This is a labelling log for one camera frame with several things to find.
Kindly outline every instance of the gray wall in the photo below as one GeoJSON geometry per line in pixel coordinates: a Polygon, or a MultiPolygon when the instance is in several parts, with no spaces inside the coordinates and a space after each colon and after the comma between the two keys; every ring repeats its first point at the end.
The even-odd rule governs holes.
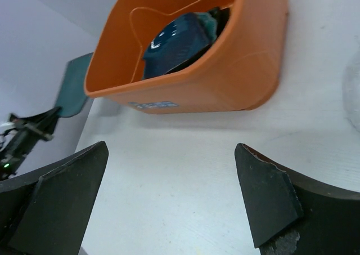
{"type": "Polygon", "coordinates": [[[116,2],[116,0],[40,1],[96,37],[100,36],[107,16],[116,2]]]}
{"type": "MultiPolygon", "coordinates": [[[[10,112],[30,116],[53,107],[66,63],[92,52],[97,38],[38,0],[0,0],[0,122],[10,112]]],[[[19,173],[75,151],[90,105],[61,119],[55,138],[39,142],[19,173]]]]}

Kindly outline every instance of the white surface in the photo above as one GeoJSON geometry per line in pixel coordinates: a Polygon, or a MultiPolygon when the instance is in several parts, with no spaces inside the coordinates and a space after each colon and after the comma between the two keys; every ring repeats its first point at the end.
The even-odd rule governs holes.
{"type": "Polygon", "coordinates": [[[110,157],[83,246],[89,255],[258,254],[233,152],[244,142],[328,184],[360,191],[360,133],[344,116],[359,0],[290,0],[281,84],[254,111],[146,115],[94,102],[78,149],[110,157]]]}
{"type": "Polygon", "coordinates": [[[99,37],[116,0],[40,0],[65,18],[99,37]]]}
{"type": "MultiPolygon", "coordinates": [[[[25,117],[51,109],[66,63],[93,51],[96,43],[38,0],[0,0],[0,122],[9,113],[25,117]]],[[[55,138],[40,141],[19,174],[72,154],[89,110],[61,119],[55,138]]]]}

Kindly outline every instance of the dark blue item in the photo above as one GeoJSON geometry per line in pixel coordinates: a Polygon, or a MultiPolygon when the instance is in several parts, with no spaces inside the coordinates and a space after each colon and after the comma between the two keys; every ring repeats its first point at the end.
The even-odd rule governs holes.
{"type": "Polygon", "coordinates": [[[214,43],[218,38],[217,36],[218,22],[208,12],[195,12],[195,14],[198,20],[200,21],[201,26],[204,28],[206,34],[214,43]]]}
{"type": "Polygon", "coordinates": [[[144,53],[144,79],[181,70],[212,45],[196,14],[186,13],[168,24],[144,53]]]}

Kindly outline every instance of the orange bin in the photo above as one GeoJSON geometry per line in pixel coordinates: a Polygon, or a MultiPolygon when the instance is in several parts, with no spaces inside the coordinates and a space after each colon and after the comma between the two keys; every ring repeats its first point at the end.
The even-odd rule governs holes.
{"type": "Polygon", "coordinates": [[[249,110],[278,85],[287,0],[118,0],[89,65],[85,91],[145,113],[249,110]],[[153,38],[186,12],[230,7],[229,21],[194,64],[142,80],[153,38]]]}

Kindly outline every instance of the black cable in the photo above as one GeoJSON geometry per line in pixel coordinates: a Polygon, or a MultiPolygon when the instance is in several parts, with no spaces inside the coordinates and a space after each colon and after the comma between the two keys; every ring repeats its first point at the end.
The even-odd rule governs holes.
{"type": "Polygon", "coordinates": [[[1,136],[1,142],[0,142],[0,151],[4,148],[4,145],[6,143],[6,135],[3,133],[3,134],[0,134],[1,136]]]}

